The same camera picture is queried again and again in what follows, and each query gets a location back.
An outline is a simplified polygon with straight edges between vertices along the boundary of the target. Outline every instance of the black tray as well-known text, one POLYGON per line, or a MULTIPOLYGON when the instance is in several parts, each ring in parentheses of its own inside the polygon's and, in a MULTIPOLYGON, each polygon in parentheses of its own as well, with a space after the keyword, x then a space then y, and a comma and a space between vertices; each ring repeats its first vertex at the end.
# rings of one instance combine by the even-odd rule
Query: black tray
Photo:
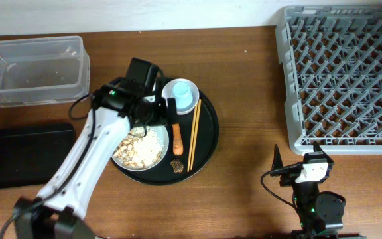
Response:
POLYGON ((0 188, 48 182, 76 139, 69 123, 0 130, 0 188))
POLYGON ((169 185, 183 181, 196 174, 209 161, 218 144, 219 138, 219 122, 215 109, 209 99, 201 91, 200 99, 202 100, 202 107, 200 110, 200 122, 198 124, 196 152, 192 171, 187 172, 186 168, 188 166, 188 152, 190 149, 194 110, 186 115, 178 116, 182 142, 184 144, 184 153, 181 156, 175 156, 172 152, 173 132, 172 127, 168 126, 166 128, 170 139, 169 149, 162 161, 156 166, 146 171, 129 171, 120 167, 111 159, 114 165, 131 179, 149 185, 169 185), (179 159, 184 164, 184 171, 182 173, 173 173, 172 165, 170 165, 173 159, 179 159))

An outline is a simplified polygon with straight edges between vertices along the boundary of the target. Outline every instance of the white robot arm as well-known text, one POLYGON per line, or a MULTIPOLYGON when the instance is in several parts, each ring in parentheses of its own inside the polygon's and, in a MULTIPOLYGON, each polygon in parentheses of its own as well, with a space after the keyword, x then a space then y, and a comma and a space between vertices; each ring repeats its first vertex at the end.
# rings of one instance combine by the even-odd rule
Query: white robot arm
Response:
POLYGON ((157 66, 133 58, 125 78, 116 78, 90 94, 91 110, 85 127, 67 158, 35 200, 17 201, 0 238, 14 222, 20 239, 94 239, 83 219, 115 148, 132 127, 172 124, 177 117, 174 99, 161 97, 163 87, 164 76, 157 66), (156 81, 158 73, 161 80, 156 81))
MULTIPOLYGON (((44 203, 44 206, 58 211, 71 208, 73 214, 82 220, 85 218, 92 191, 111 154, 131 129, 128 118, 118 116, 119 113, 115 110, 100 107, 95 114, 95 134, 84 160, 62 192, 44 203)), ((92 124, 92 114, 89 113, 85 127, 72 150, 56 174, 39 191, 38 197, 45 199, 50 196, 67 179, 84 150, 92 124)))

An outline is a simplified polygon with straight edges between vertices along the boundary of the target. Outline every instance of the clear plastic container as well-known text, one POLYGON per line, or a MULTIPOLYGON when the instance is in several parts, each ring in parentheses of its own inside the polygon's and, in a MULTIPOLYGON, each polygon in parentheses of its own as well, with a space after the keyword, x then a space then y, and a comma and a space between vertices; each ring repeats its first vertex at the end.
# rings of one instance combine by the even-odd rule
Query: clear plastic container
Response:
POLYGON ((79 36, 0 41, 0 107, 73 102, 89 85, 79 36))

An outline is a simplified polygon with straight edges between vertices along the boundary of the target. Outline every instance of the plastic container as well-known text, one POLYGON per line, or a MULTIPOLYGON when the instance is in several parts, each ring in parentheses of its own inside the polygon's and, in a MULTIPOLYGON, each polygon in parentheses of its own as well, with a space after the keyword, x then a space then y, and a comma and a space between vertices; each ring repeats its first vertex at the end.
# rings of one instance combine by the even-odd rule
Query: plastic container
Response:
POLYGON ((79 36, 0 41, 0 107, 73 102, 89 84, 79 36))
POLYGON ((275 34, 292 151, 382 154, 382 7, 286 7, 275 34))

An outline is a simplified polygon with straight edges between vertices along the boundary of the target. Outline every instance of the small dish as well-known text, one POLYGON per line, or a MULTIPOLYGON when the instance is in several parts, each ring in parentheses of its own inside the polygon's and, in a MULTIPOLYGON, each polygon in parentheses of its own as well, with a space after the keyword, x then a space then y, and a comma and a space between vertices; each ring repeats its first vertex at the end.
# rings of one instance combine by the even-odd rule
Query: small dish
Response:
POLYGON ((114 153, 113 153, 111 158, 113 159, 113 161, 117 165, 119 165, 120 167, 122 167, 122 168, 124 168, 126 170, 129 170, 129 171, 145 171, 145 170, 151 169, 152 167, 156 166, 161 161, 163 161, 163 158, 164 158, 164 156, 166 155, 166 153, 168 151, 169 143, 170 143, 169 134, 167 132, 167 129, 166 129, 165 126, 156 126, 156 127, 149 127, 149 128, 151 128, 154 131, 156 131, 157 137, 163 140, 164 145, 163 145, 163 151, 162 151, 162 155, 160 157, 160 160, 155 162, 155 163, 153 163, 153 164, 151 164, 149 167, 145 167, 145 168, 142 168, 142 169, 137 169, 137 168, 132 168, 132 167, 128 167, 128 166, 124 165, 123 164, 123 160, 115 157, 114 153))
POLYGON ((187 85, 190 87, 191 94, 192 94, 191 104, 189 104, 186 107, 176 109, 178 115, 184 115, 184 114, 188 114, 194 109, 194 107, 196 107, 198 100, 200 99, 200 92, 198 91, 197 86, 194 83, 192 83, 192 81, 179 78, 179 79, 171 80, 168 84, 166 84, 166 86, 164 86, 162 91, 162 97, 165 98, 166 100, 168 98, 175 98, 172 92, 173 86, 179 82, 187 83, 187 85))

